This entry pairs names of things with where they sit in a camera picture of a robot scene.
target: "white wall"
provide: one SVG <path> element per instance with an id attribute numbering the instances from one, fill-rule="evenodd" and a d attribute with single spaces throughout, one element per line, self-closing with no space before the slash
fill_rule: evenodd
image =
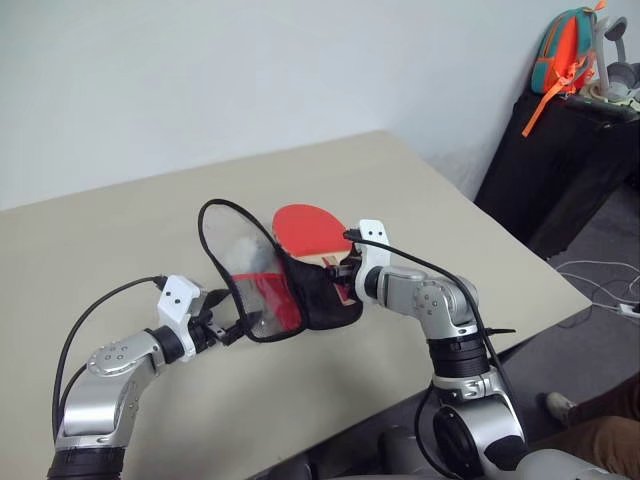
<path id="1" fill-rule="evenodd" d="M 640 2 L 609 3 L 633 59 Z M 579 4 L 2 0 L 0 209 L 379 128 L 473 196 Z"/>

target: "beige table top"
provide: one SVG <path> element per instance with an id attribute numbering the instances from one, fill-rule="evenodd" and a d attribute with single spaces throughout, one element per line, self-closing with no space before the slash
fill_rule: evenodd
<path id="1" fill-rule="evenodd" d="M 504 349 L 588 300 L 399 141 L 375 132 L 149 178 L 0 212 L 0 464 L 42 478 L 52 459 L 50 397 L 77 316 L 114 286 L 180 273 L 221 280 L 196 235 L 209 198 L 267 220 L 301 202 L 345 224 L 381 219 L 392 245 L 471 280 Z M 101 307 L 72 350 L 155 327 L 158 292 L 139 286 Z M 367 307 L 356 324 L 275 344 L 242 339 L 174 364 L 146 391 L 123 478 L 241 479 L 425 387 L 432 367 L 418 323 Z"/>

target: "metal bracket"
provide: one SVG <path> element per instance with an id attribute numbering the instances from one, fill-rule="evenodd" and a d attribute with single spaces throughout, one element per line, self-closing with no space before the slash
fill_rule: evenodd
<path id="1" fill-rule="evenodd" d="M 188 362 L 196 356 L 196 347 L 189 334 L 189 320 L 198 315 L 204 303 L 203 290 L 182 275 L 171 275 L 158 301 L 160 325 L 167 325 L 178 336 L 184 348 L 180 358 Z"/>
<path id="2" fill-rule="evenodd" d="M 389 238 L 380 220 L 360 220 L 358 224 L 360 236 L 365 240 L 389 245 Z M 356 243 L 356 249 L 362 255 L 362 263 L 356 275 L 356 295 L 367 303 L 377 303 L 364 290 L 364 281 L 369 271 L 374 267 L 386 267 L 391 264 L 391 252 L 371 245 Z"/>

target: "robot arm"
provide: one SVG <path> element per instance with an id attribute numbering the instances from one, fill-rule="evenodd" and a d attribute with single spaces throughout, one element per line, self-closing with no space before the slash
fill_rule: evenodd
<path id="1" fill-rule="evenodd" d="M 361 220 L 355 237 L 388 245 L 381 222 Z M 528 454 L 524 432 L 485 342 L 468 297 L 476 288 L 420 270 L 390 265 L 390 253 L 354 242 L 354 256 L 334 278 L 347 278 L 363 302 L 378 304 L 420 322 L 433 362 L 432 383 L 441 407 L 434 416 L 438 447 L 449 469 L 462 478 L 597 479 L 611 475 L 557 450 Z"/>
<path id="2" fill-rule="evenodd" d="M 63 405 L 48 478 L 119 478 L 145 388 L 167 365 L 228 340 L 211 312 L 200 311 L 205 296 L 185 277 L 170 276 L 157 306 L 161 326 L 104 345 L 89 357 Z"/>

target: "orange backpack strap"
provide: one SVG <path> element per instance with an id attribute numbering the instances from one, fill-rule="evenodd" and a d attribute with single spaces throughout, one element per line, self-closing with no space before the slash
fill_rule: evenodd
<path id="1" fill-rule="evenodd" d="M 562 90 L 563 87 L 564 87 L 563 84 L 561 84 L 560 82 L 557 82 L 553 87 L 549 89 L 547 93 L 544 94 L 544 97 L 542 97 L 542 100 L 540 100 L 540 103 L 536 107 L 535 112 L 533 112 L 533 115 L 531 115 L 531 118 L 529 119 L 527 126 L 524 127 L 524 130 L 522 130 L 523 137 L 526 138 L 529 136 L 529 134 L 531 133 L 531 130 L 533 129 L 536 122 L 538 121 L 538 118 L 540 118 L 540 115 L 542 115 L 542 111 L 544 110 L 544 107 L 547 106 L 547 103 L 549 102 L 549 100 L 551 100 L 557 93 L 560 93 L 560 90 Z"/>

